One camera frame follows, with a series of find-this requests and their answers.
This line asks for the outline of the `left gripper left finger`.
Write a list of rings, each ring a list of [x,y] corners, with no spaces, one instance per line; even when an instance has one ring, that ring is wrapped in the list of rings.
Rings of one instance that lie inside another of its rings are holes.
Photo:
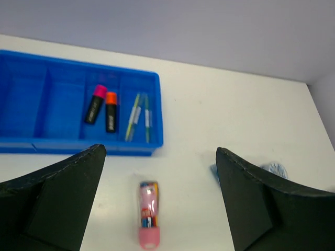
[[[106,149],[1,183],[1,250],[80,250]]]

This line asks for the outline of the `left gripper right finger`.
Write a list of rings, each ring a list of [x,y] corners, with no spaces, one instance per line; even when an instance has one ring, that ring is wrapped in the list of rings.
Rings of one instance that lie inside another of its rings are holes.
[[[235,250],[334,250],[334,193],[282,178],[222,147],[216,166]]]

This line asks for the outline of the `blue slime jar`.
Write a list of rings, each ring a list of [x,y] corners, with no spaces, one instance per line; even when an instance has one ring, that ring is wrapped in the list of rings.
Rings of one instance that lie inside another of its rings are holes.
[[[277,176],[280,176],[284,179],[288,179],[288,174],[287,171],[285,169],[285,167],[277,162],[270,162],[270,163],[266,163],[260,166],[260,168],[262,168],[263,170],[266,170],[272,174],[275,174]]]
[[[212,165],[210,166],[210,170],[211,170],[211,173],[213,174],[213,176],[214,176],[216,182],[217,182],[218,184],[220,184],[220,180],[219,180],[219,176],[218,176],[218,171],[217,171],[217,166],[216,166],[216,164],[212,164]]]

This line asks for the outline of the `pink crayon tube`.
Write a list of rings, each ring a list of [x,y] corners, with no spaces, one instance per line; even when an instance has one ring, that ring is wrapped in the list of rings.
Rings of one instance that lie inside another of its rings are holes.
[[[144,250],[155,250],[160,244],[159,202],[159,184],[142,181],[139,184],[139,244]]]

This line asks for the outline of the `yellow thin pen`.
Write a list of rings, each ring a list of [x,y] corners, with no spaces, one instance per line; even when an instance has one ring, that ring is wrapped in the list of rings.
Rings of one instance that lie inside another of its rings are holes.
[[[128,126],[127,126],[127,131],[126,131],[126,135],[125,135],[125,141],[129,140],[129,135],[130,135],[130,131],[131,131],[131,127],[132,127],[132,124],[133,124],[133,120],[134,120],[134,116],[135,116],[135,113],[136,113],[136,109],[137,109],[137,106],[138,106],[139,99],[140,99],[140,93],[137,93],[134,104],[133,104],[133,107],[132,107],[132,110],[131,110],[131,113],[130,113]]]

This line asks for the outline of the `orange black highlighter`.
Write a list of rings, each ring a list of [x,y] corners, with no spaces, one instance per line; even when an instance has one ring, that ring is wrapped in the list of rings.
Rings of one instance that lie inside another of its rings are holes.
[[[105,99],[106,132],[115,133],[117,126],[117,94],[107,92]]]

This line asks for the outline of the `pink black highlighter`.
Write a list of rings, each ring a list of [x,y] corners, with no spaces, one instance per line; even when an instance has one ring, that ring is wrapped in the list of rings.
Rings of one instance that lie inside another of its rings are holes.
[[[106,93],[107,88],[105,86],[101,84],[96,86],[85,116],[86,123],[94,124],[96,122],[97,116],[106,98]]]

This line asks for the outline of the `green thin pen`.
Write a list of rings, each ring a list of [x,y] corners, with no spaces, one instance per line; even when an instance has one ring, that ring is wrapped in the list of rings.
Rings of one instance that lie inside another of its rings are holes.
[[[150,101],[147,94],[144,94],[144,117],[145,117],[145,128],[146,128],[146,142],[150,143],[150,130],[151,130],[151,109]]]

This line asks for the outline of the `blue thin pen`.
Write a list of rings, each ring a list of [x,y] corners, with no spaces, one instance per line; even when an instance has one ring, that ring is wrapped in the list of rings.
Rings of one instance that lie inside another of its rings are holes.
[[[131,131],[131,140],[134,136],[134,133],[135,133],[135,130],[137,128],[137,125],[138,125],[138,122],[139,122],[139,118],[140,118],[140,114],[141,114],[141,111],[142,111],[142,106],[143,106],[143,103],[146,99],[146,94],[145,93],[141,93],[140,96],[139,96],[139,101],[137,103],[137,107],[135,109],[135,115],[134,115],[134,118],[133,118],[133,123],[132,123],[132,131]]]

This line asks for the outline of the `blue slime jar lying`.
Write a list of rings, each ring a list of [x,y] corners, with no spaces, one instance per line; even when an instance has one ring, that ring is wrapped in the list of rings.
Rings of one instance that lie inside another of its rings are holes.
[[[218,184],[220,184],[220,180],[219,180],[219,176],[218,176],[218,171],[217,171],[217,166],[216,166],[216,164],[212,164],[212,165],[210,166],[210,170],[211,170],[211,173],[213,174],[213,176],[214,176],[216,182],[217,182]]]

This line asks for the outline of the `blue compartment tray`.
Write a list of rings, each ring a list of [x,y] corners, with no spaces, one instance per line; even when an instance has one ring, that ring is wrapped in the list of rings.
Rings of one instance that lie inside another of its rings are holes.
[[[105,100],[94,124],[85,116],[98,84],[117,94],[115,133],[106,132]],[[150,143],[144,103],[131,140],[125,141],[137,93],[149,97]],[[163,145],[157,73],[1,51],[1,152],[74,154],[102,144],[109,155],[149,156]]]

